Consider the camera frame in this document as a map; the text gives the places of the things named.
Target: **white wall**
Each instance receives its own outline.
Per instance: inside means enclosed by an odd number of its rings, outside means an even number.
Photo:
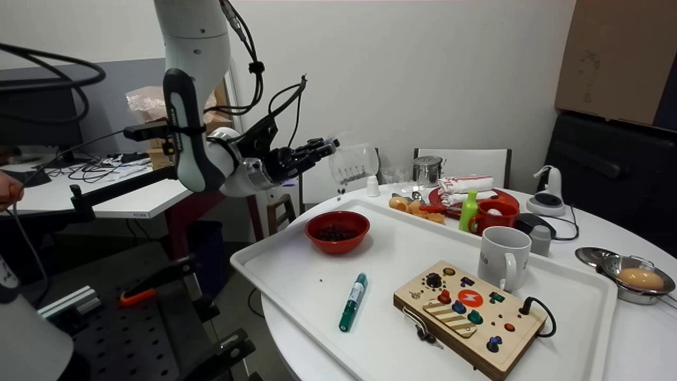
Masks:
[[[385,165],[416,147],[510,147],[533,189],[575,0],[238,0],[266,63],[266,99],[309,76],[300,140],[371,143]],[[151,0],[5,0],[0,40],[90,60],[160,57]],[[234,43],[239,99],[252,78]],[[0,69],[18,66],[0,55]],[[293,112],[281,119],[286,143]]]

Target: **food tray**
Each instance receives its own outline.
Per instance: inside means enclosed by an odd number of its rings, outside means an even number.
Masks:
[[[476,276],[481,237],[364,200],[334,209],[359,211],[371,233],[349,256],[327,256],[304,237],[304,223],[238,252],[230,262],[356,379],[484,379],[449,348],[419,341],[393,292],[439,261]],[[369,276],[352,332],[338,331],[352,285]],[[538,297],[559,332],[535,340],[510,379],[604,379],[617,286],[595,273],[531,256],[519,299]]]

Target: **wire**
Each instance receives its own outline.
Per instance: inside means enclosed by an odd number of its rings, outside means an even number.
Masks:
[[[552,241],[575,241],[580,237],[580,226],[578,226],[578,221],[575,221],[575,211],[573,211],[573,206],[571,207],[571,221],[566,221],[566,218],[552,218],[552,221],[562,221],[562,223],[567,223],[573,226],[573,236],[571,237],[559,237],[554,236]]]
[[[50,52],[15,46],[15,45],[5,45],[5,43],[0,43],[0,52],[13,54],[13,55],[24,57],[24,60],[28,60],[28,57],[34,60],[32,55],[38,55],[38,57],[46,57],[46,60],[69,61],[69,63],[83,66],[83,69],[90,69],[90,71],[95,72],[90,78],[71,81],[71,82],[62,82],[62,86],[38,86],[38,87],[25,87],[25,86],[18,87],[18,81],[0,81],[0,94],[38,92],[38,89],[42,89],[42,92],[44,89],[75,89],[75,87],[95,86],[95,82],[101,82],[107,78],[107,72],[100,66],[95,66],[91,61],[84,61],[84,60],[57,55],[57,54],[50,54]]]
[[[554,319],[554,315],[552,315],[552,311],[548,309],[546,303],[538,300],[535,297],[528,297],[525,305],[523,305],[519,311],[520,311],[523,315],[529,315],[531,303],[538,303],[540,308],[544,308],[546,314],[548,314],[548,317],[550,317],[550,324],[552,324],[552,331],[550,331],[550,332],[544,332],[544,335],[540,332],[540,335],[535,335],[535,337],[554,337],[554,332],[556,332],[556,319]]]
[[[124,131],[125,131],[125,130],[117,130],[117,131],[103,133],[103,136],[100,136],[100,138],[87,140],[87,143],[77,145],[77,147],[71,147],[71,148],[65,148],[65,151],[60,151],[57,154],[75,153],[75,151],[79,151],[79,148],[83,148],[83,147],[91,147],[91,145],[101,143],[101,140],[109,140],[109,138],[113,138],[113,136],[121,136]]]
[[[431,332],[427,331],[426,323],[424,323],[417,314],[412,314],[408,308],[403,308],[403,314],[416,319],[417,337],[419,337],[422,341],[431,344],[431,346],[439,344],[436,335],[431,335]]]
[[[252,305],[255,292],[256,292],[256,289],[252,289],[251,294],[247,294],[247,308],[251,308],[251,311],[255,315],[265,317],[263,311],[256,311],[255,305]]]
[[[69,180],[95,185],[101,178],[115,174],[115,167],[97,167],[95,164],[80,165],[69,174]]]
[[[239,40],[243,43],[245,52],[252,57],[251,72],[255,75],[255,94],[252,94],[252,99],[247,106],[212,106],[212,109],[206,109],[206,112],[247,115],[261,101],[261,98],[265,94],[265,82],[263,82],[265,63],[259,61],[256,43],[251,32],[251,25],[238,13],[238,9],[229,0],[220,0],[220,9],[222,9],[224,17],[229,20],[234,32],[239,36]]]
[[[46,294],[50,294],[52,278],[50,278],[50,273],[44,271],[44,264],[42,264],[42,261],[40,261],[40,255],[38,255],[38,251],[34,247],[34,243],[31,241],[31,237],[28,237],[28,233],[25,233],[25,228],[24,228],[20,217],[18,217],[18,204],[13,204],[13,211],[6,209],[6,214],[18,223],[18,228],[22,232],[24,241],[25,241],[25,245],[31,247],[31,252],[34,255],[34,261],[36,261],[36,264],[38,264],[38,269],[40,269],[40,273],[42,273],[44,286],[42,286],[38,299],[32,303],[34,308],[40,308],[42,300],[44,300]]]
[[[295,120],[295,131],[293,131],[293,136],[290,136],[288,148],[293,147],[293,143],[295,143],[295,138],[297,138],[297,131],[299,131],[299,120],[300,120],[300,98],[303,98],[304,86],[308,86],[308,78],[304,78],[304,76],[300,76],[300,81],[299,81],[299,82],[295,82],[295,86],[290,86],[290,87],[286,87],[286,89],[278,92],[278,94],[272,98],[272,101],[269,101],[269,115],[276,115],[276,111],[274,111],[276,99],[278,99],[280,95],[283,95],[283,94],[288,94],[288,92],[297,89],[297,94],[295,94],[295,95],[293,95],[293,98],[281,106],[281,111],[283,111],[290,101],[295,101],[295,99],[297,99],[297,120]]]
[[[84,61],[84,60],[56,55],[56,54],[46,54],[46,52],[34,52],[34,49],[5,45],[5,43],[0,43],[0,52],[6,52],[6,54],[18,55],[25,61],[32,61],[32,63],[44,69],[46,72],[56,75],[57,78],[62,78],[62,81],[56,81],[56,78],[0,81],[0,94],[73,89],[73,92],[77,92],[79,99],[83,101],[83,111],[71,119],[36,119],[36,116],[25,116],[25,115],[0,111],[0,116],[5,116],[5,119],[15,119],[15,120],[24,120],[24,124],[38,124],[38,126],[69,126],[69,124],[83,120],[90,115],[90,99],[87,99],[83,87],[101,82],[107,78],[107,72],[100,66]],[[46,63],[44,60],[69,61],[69,63],[75,63],[80,69],[90,69],[95,75],[90,78],[75,81],[65,72],[62,72],[60,69]]]

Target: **wooden board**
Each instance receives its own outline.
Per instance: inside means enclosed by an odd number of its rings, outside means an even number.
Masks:
[[[403,286],[393,305],[492,379],[509,378],[546,323],[538,308],[520,314],[520,299],[443,261]]]

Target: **white cup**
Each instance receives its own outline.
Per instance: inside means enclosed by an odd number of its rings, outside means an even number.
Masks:
[[[531,240],[513,226],[490,226],[482,233],[478,276],[509,292],[520,285],[529,262]]]

